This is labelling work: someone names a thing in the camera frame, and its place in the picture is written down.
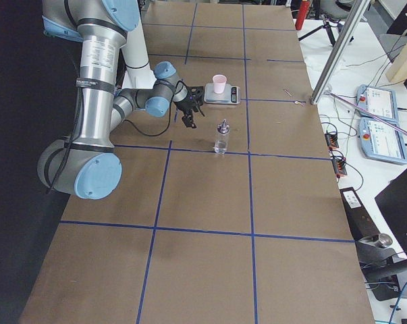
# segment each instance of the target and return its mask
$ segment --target office chair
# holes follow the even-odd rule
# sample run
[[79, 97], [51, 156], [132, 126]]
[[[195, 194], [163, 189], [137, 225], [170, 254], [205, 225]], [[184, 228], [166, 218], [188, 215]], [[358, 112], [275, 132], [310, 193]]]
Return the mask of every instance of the office chair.
[[332, 20], [344, 20], [349, 16], [350, 8], [352, 8], [355, 0], [315, 0], [315, 2], [320, 2], [319, 11], [322, 14]]

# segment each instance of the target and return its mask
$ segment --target computer monitor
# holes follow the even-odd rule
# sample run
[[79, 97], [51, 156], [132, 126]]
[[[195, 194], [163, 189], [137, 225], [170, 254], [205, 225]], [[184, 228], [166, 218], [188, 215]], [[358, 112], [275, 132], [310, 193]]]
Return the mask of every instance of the computer monitor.
[[383, 218], [407, 254], [407, 169], [375, 197]]

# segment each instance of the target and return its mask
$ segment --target clear bottle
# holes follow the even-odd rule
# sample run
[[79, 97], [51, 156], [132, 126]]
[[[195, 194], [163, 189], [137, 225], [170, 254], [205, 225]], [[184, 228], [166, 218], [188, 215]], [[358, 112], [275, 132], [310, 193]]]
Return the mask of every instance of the clear bottle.
[[230, 126], [227, 124], [227, 120], [223, 119], [223, 122], [217, 127], [217, 138], [215, 139], [215, 152], [218, 154], [224, 154], [227, 151], [227, 144], [229, 142]]

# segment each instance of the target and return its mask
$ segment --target blue joint cap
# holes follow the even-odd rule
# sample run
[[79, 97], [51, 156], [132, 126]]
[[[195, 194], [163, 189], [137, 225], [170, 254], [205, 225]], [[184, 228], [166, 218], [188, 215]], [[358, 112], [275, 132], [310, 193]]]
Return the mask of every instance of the blue joint cap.
[[102, 0], [111, 19], [123, 30], [136, 29], [140, 12], [136, 0]]
[[119, 183], [122, 165], [113, 153], [101, 153], [85, 163], [74, 182], [76, 196], [83, 199], [102, 199]]
[[43, 16], [44, 30], [47, 36], [56, 36], [69, 41], [82, 42], [83, 38], [77, 31], [62, 26]]
[[164, 97], [149, 98], [144, 104], [146, 112], [154, 117], [163, 117], [169, 106], [170, 102]]
[[154, 69], [154, 75], [158, 80], [166, 79], [175, 73], [175, 67], [167, 61], [158, 63]]

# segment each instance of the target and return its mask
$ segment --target brown cardboard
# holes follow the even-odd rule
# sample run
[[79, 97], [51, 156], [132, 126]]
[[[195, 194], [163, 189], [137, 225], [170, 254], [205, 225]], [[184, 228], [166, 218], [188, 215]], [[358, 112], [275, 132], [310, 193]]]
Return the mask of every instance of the brown cardboard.
[[242, 6], [199, 3], [197, 5], [194, 25], [231, 28], [242, 27]]
[[247, 156], [171, 152], [159, 225], [250, 232]]
[[374, 323], [354, 244], [256, 238], [259, 323]]
[[151, 234], [59, 225], [20, 323], [135, 322]]
[[296, 31], [247, 29], [245, 37], [247, 59], [304, 61]]
[[315, 106], [252, 101], [248, 109], [251, 152], [329, 157]]
[[152, 226], [163, 181], [167, 151], [116, 148], [122, 177], [116, 190], [101, 200], [70, 198], [62, 219]]
[[145, 24], [186, 25], [191, 26], [196, 5], [193, 3], [176, 3], [151, 1], [151, 5], [142, 18]]
[[352, 239], [330, 161], [251, 162], [256, 233]]
[[194, 27], [189, 56], [244, 58], [244, 32], [241, 29]]
[[313, 90], [305, 63], [252, 60], [247, 62], [246, 69], [247, 80], [250, 80], [249, 99], [308, 101], [311, 98]]
[[250, 238], [157, 232], [142, 324], [254, 323]]
[[245, 28], [295, 30], [290, 8], [281, 5], [245, 5]]
[[[86, 225], [59, 225], [21, 323], [135, 323], [143, 288], [144, 324], [250, 324], [256, 311], [260, 324], [372, 323], [354, 244], [310, 240], [351, 235], [317, 109], [291, 102], [312, 91], [305, 64], [288, 62], [302, 61], [290, 9], [151, 1], [143, 28], [152, 68], [170, 61], [190, 86], [222, 73], [250, 100], [204, 105], [195, 130], [179, 112], [159, 138], [116, 129], [113, 143], [147, 147], [115, 149], [110, 196], [70, 199], [63, 220]], [[196, 152], [212, 151], [224, 117], [228, 153]], [[129, 118], [155, 133], [168, 115]]]
[[148, 54], [186, 55], [191, 27], [143, 25]]

